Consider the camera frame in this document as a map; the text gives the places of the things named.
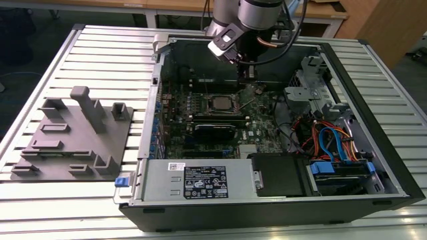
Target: blue cable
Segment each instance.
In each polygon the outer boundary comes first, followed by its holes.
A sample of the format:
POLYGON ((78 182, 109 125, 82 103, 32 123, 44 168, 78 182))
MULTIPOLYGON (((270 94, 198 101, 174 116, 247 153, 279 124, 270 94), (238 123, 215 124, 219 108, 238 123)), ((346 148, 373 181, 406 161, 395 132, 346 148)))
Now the blue cable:
POLYGON ((323 134, 326 132, 326 130, 331 130, 333 133, 334 133, 334 136, 335 136, 335 140, 337 140, 337 148, 338 148, 338 154, 339 154, 339 157, 341 157, 341 160, 343 161, 349 161, 349 158, 347 158, 347 155, 346 155, 346 152, 343 150, 343 146, 342 146, 342 138, 341 138, 341 135, 339 135, 339 132, 331 128, 331 127, 326 127, 321 130, 321 133, 319 133, 319 144, 321 144, 321 148, 322 150, 326 152, 326 154, 330 156, 331 158, 331 162, 334 162, 334 155, 333 153, 327 150, 325 144, 323 144, 323 134))

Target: motherboard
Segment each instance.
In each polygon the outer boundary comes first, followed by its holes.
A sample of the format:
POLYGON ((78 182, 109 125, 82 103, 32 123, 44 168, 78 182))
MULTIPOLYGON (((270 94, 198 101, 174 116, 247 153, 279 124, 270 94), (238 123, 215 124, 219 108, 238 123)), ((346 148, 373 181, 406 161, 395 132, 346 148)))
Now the motherboard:
POLYGON ((189 85, 163 91, 169 159, 239 159, 253 153, 281 153, 274 123, 278 93, 247 84, 235 93, 194 92, 189 85))

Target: aluminum extrusion table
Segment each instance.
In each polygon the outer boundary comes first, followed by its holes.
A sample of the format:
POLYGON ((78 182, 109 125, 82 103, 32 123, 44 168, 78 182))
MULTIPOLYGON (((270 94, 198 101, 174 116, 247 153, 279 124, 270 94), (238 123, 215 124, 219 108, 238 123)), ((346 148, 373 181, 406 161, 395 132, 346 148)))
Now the aluminum extrusion table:
MULTIPOLYGON (((38 107, 47 97, 69 98, 66 104, 77 104, 70 99, 75 85, 89 86, 91 98, 102 99, 103 106, 121 100, 135 108, 122 172, 135 171, 154 70, 153 42, 161 32, 202 35, 199 31, 93 25, 71 31, 0 144, 0 239, 426 239, 427 200, 346 224, 153 233, 142 232, 119 211, 118 203, 129 201, 131 189, 117 189, 114 182, 8 182, 20 149, 44 116, 38 107)), ((331 44, 427 195, 427 117, 371 47, 357 40, 299 39, 331 44)), ((337 82, 334 86, 343 97, 337 82)))

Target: floor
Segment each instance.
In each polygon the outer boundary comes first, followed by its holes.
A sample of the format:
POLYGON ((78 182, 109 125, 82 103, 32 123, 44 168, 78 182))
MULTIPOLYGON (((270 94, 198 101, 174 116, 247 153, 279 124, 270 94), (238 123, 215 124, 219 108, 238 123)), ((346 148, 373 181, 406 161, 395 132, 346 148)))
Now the floor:
MULTIPOLYGON (((31 18, 36 26, 36 33, 28 37, 28 45, 32 48, 34 59, 20 66, 8 66, 0 63, 0 76, 11 72, 43 74, 75 23, 122 27, 143 27, 146 25, 143 15, 61 11, 59 16, 61 18, 54 20, 47 10, 32 10, 31 18)), ((201 29, 199 17, 174 16, 167 19, 166 16, 161 16, 159 21, 161 28, 201 29)), ((203 26, 209 24, 210 20, 206 18, 203 26)), ((405 57, 393 72, 419 106, 427 112, 427 83, 425 83, 427 66, 411 61, 410 57, 405 57)), ((4 92, 0 93, 0 139, 7 133, 39 80, 40 77, 35 74, 14 74, 0 77, 0 83, 6 87, 4 92)))

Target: wooden table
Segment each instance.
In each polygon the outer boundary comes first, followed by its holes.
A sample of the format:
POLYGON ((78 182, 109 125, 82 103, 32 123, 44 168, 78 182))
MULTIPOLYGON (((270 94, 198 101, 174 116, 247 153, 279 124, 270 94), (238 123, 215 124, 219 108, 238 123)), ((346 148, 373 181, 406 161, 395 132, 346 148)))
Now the wooden table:
MULTIPOLYGON (((159 27, 159 15, 202 17, 205 5, 205 0, 0 0, 0 7, 145 14, 147 26, 154 29, 159 27)), ((294 20, 301 19, 301 14, 302 6, 297 10, 294 20)), ((337 12, 330 4, 309 2, 305 23, 327 25, 325 38, 334 38, 347 18, 349 14, 337 12)))
MULTIPOLYGON (((299 5, 294 16, 294 20, 297 21, 301 19, 302 10, 302 5, 299 5)), ((331 4, 309 2, 305 23, 327 25, 322 36, 323 38, 335 37, 343 21, 347 18, 349 13, 335 11, 331 4)))
MULTIPOLYGON (((213 11, 214 3, 211 2, 210 11, 213 11)), ((146 16, 149 23, 158 22, 158 15, 195 16, 201 17, 206 1, 205 0, 147 0, 146 16)), ((295 21, 299 21, 302 15, 302 6, 295 12, 295 21)), ((335 11, 334 7, 326 3, 309 2, 305 23, 327 25, 323 38, 334 38, 342 26, 343 20, 349 18, 347 12, 335 11)))

